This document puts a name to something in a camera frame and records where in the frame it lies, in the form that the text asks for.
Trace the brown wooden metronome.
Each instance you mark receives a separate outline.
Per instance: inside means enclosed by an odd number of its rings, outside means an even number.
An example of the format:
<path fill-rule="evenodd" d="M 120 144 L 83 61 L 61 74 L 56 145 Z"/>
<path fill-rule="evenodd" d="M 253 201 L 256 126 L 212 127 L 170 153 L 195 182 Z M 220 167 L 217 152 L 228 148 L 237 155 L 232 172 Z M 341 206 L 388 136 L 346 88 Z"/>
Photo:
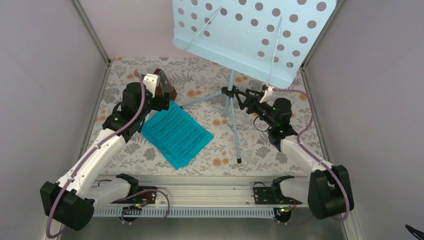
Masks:
<path fill-rule="evenodd" d="M 154 71 L 154 74 L 159 76 L 159 84 L 155 89 L 155 95 L 163 97 L 164 94 L 169 94 L 170 99 L 172 101 L 175 101 L 177 98 L 177 91 L 175 87 L 171 84 L 165 72 L 162 69 L 157 68 Z"/>

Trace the blue sheet music page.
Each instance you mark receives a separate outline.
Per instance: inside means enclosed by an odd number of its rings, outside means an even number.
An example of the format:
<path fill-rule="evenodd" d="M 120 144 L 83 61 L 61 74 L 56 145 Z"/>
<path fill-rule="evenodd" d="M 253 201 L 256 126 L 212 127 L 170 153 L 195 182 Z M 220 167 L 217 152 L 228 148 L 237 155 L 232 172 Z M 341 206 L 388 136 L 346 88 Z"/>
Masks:
<path fill-rule="evenodd" d="M 214 138 L 174 101 L 169 110 L 151 116 L 141 133 L 176 170 L 187 166 Z"/>

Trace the light blue music stand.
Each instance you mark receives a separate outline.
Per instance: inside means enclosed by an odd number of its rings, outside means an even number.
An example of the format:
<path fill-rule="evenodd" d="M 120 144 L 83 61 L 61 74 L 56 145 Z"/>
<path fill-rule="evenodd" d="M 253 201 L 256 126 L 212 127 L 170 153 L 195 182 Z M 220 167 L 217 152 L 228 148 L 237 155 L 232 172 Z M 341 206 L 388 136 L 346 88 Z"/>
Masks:
<path fill-rule="evenodd" d="M 335 0 L 174 0 L 173 44 L 276 88 L 288 88 Z"/>

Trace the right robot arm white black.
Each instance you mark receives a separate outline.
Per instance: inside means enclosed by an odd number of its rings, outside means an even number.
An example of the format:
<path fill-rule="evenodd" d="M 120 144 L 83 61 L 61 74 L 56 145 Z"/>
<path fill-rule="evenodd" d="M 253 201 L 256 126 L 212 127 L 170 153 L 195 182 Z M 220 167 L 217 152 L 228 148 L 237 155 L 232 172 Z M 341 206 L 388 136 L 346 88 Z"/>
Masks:
<path fill-rule="evenodd" d="M 312 216 L 319 220 L 347 220 L 355 206 L 347 168 L 333 165 L 307 149 L 301 134 L 291 125 L 291 101 L 280 97 L 269 105 L 263 98 L 270 93 L 270 90 L 246 89 L 235 90 L 234 96 L 241 110 L 256 114 L 268 125 L 266 132 L 270 144 L 308 174 L 308 177 L 286 175 L 275 178 L 270 186 L 272 200 L 282 204 L 293 199 L 307 204 Z"/>

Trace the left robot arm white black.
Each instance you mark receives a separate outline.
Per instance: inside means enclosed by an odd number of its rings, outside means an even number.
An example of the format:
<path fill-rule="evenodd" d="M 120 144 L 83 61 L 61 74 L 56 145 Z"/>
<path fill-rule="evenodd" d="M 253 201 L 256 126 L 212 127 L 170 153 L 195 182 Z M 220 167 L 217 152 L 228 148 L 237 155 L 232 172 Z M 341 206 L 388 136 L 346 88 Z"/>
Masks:
<path fill-rule="evenodd" d="M 56 182 L 45 182 L 40 188 L 45 215 L 48 217 L 46 235 L 51 233 L 53 221 L 79 231 L 92 219 L 96 210 L 109 204 L 131 203 L 129 210 L 140 210 L 154 203 L 156 187 L 140 187 L 139 181 L 125 173 L 92 188 L 107 162 L 123 148 L 131 137 L 141 133 L 147 114 L 168 110 L 172 91 L 160 85 L 147 89 L 147 83 L 131 82 L 123 91 L 122 101 L 113 109 L 102 125 L 93 144 L 78 162 Z"/>

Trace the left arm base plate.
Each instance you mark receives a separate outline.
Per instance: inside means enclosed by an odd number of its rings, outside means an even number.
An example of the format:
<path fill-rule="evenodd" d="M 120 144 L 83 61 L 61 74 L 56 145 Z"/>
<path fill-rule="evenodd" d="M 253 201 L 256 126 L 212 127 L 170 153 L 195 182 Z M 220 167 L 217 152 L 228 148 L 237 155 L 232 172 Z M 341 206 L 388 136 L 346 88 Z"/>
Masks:
<path fill-rule="evenodd" d="M 156 186 L 139 186 L 141 193 L 129 193 L 128 196 L 120 198 L 112 202 L 112 204 L 129 204 L 129 205 L 153 205 L 156 203 L 158 188 Z"/>

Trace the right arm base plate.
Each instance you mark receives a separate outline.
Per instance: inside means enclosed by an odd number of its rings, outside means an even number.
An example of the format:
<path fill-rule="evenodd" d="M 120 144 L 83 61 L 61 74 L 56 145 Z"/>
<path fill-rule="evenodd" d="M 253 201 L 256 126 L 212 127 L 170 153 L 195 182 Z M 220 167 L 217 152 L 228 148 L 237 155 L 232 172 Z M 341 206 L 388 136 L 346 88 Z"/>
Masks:
<path fill-rule="evenodd" d="M 256 205 L 274 205 L 276 203 L 270 187 L 256 186 L 253 188 L 253 195 Z"/>

